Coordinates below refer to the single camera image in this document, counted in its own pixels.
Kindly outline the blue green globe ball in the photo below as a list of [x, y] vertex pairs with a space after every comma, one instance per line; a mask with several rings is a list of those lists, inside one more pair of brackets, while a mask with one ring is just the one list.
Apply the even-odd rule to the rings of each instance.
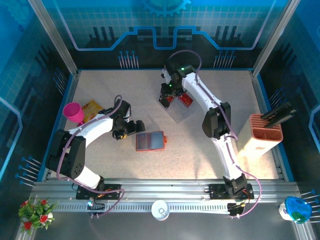
[[308, 202], [295, 196], [288, 196], [284, 200], [284, 206], [289, 219], [298, 224], [307, 222], [313, 211]]

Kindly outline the white paper cup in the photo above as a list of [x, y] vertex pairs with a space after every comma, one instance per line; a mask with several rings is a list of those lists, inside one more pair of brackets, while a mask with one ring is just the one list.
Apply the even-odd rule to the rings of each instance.
[[170, 207], [164, 200], [156, 200], [151, 206], [151, 214], [157, 221], [164, 221], [170, 215]]

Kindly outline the artificial plant red flowers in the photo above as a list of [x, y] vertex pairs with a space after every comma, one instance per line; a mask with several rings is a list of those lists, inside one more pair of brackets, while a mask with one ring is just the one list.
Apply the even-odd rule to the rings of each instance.
[[55, 220], [53, 210], [58, 206], [58, 202], [49, 203], [48, 199], [24, 201], [18, 210], [21, 221], [20, 232], [31, 235], [31, 230], [48, 229], [52, 221]]

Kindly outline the yellow snack bag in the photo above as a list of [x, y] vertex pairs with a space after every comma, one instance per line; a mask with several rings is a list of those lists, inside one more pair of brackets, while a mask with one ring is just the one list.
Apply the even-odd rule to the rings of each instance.
[[100, 111], [104, 110], [95, 100], [91, 100], [87, 104], [82, 106], [84, 113], [83, 122], [86, 123], [92, 120]]

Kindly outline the orange card holder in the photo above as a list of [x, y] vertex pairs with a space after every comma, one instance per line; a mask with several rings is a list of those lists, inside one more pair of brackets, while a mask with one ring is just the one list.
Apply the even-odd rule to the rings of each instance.
[[165, 148], [165, 144], [167, 143], [166, 136], [164, 135], [163, 131], [153, 131], [153, 132], [141, 132], [146, 133], [149, 136], [149, 149], [148, 150], [137, 150], [137, 143], [135, 141], [135, 150], [137, 152], [144, 152], [144, 151], [154, 151], [154, 150], [162, 150]]

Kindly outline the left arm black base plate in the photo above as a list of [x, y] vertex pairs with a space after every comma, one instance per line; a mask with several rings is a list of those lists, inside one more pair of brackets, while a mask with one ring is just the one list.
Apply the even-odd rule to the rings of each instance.
[[78, 186], [76, 191], [77, 200], [89, 200], [93, 198], [94, 200], [118, 200], [120, 198], [120, 184], [106, 184], [104, 186], [104, 191], [108, 193], [94, 193], [83, 187]]

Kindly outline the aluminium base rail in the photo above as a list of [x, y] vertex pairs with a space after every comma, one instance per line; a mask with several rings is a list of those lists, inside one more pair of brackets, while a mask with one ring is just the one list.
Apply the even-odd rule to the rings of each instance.
[[[125, 190], [124, 202], [152, 202], [165, 200], [170, 203], [205, 202], [210, 200], [205, 189], [210, 184], [223, 184], [222, 179], [133, 179], [110, 178], [107, 184], [120, 184]], [[263, 179], [261, 203], [281, 203], [288, 196], [300, 197], [296, 182], [280, 179]], [[51, 201], [75, 202], [76, 187], [70, 181], [50, 179], [36, 182], [30, 192], [31, 198], [44, 198]]]

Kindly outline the orange white knife block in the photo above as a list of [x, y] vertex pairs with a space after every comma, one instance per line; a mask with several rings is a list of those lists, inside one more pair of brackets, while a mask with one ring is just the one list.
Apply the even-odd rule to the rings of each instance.
[[258, 159], [283, 141], [281, 125], [266, 128], [269, 123], [261, 114], [251, 114], [238, 134], [236, 142], [240, 158]]

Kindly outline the pink plastic goblet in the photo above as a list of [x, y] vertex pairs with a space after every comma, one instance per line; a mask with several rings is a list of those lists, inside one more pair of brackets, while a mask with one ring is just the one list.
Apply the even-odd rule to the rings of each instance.
[[84, 124], [85, 113], [79, 103], [68, 103], [64, 106], [62, 113], [69, 121], [78, 125]]

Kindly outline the aluminium table side rail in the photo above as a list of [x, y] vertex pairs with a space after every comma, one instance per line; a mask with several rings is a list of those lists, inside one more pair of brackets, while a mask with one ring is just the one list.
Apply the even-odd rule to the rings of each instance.
[[[261, 114], [266, 113], [269, 108], [265, 102], [265, 98], [263, 95], [263, 91], [261, 88], [261, 85], [259, 83], [259, 80], [256, 76], [253, 75], [253, 72], [250, 73], [250, 78], [251, 78], [251, 82], [252, 82], [252, 86], [254, 89], [254, 93], [257, 99], [257, 104], [260, 110]], [[283, 169], [283, 164], [282, 164], [282, 156], [279, 150], [279, 146], [276, 145], [275, 147], [273, 147], [271, 150], [271, 154], [272, 154], [272, 158], [275, 164], [275, 168], [276, 168], [276, 172], [277, 172], [277, 176], [280, 180], [286, 182], [287, 179], [287, 173], [286, 170]]]
[[44, 157], [43, 157], [43, 161], [37, 176], [37, 180], [36, 180], [37, 182], [42, 182], [46, 178], [46, 175], [48, 172], [46, 169], [46, 160], [47, 160], [47, 157], [49, 156], [50, 147], [52, 145], [55, 132], [66, 125], [67, 120], [63, 116], [63, 108], [65, 107], [66, 104], [72, 101], [77, 88], [78, 81], [79, 81], [79, 76], [74, 77], [71, 75], [69, 77], [69, 80], [67, 82], [67, 85], [64, 91], [64, 95], [61, 100], [59, 110], [56, 115], [56, 119], [52, 128], [52, 132], [48, 141], [48, 145], [47, 145]]

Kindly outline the aluminium frame post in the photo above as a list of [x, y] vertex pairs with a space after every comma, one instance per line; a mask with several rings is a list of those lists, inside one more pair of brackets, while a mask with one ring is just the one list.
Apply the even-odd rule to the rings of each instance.
[[65, 45], [44, 4], [41, 0], [28, 0], [28, 2], [35, 12], [36, 16], [38, 17], [50, 40], [52, 41], [53, 45], [55, 46], [56, 50], [58, 51], [67, 69], [73, 77], [77, 77], [78, 68], [73, 61], [72, 56], [67, 49], [67, 46]]
[[272, 53], [274, 47], [276, 46], [278, 40], [283, 34], [286, 26], [288, 25], [290, 19], [292, 18], [295, 10], [297, 9], [301, 0], [288, 0], [285, 8], [283, 9], [279, 20], [271, 32], [266, 44], [262, 48], [253, 68], [252, 68], [252, 76], [257, 78], [258, 74], [262, 70], [264, 64]]

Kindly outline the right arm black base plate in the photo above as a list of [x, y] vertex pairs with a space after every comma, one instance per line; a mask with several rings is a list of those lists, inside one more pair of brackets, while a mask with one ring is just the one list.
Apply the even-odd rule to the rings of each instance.
[[232, 188], [225, 184], [209, 184], [206, 192], [209, 193], [211, 200], [253, 200], [255, 198], [253, 187], [249, 183], [237, 193], [233, 193]]

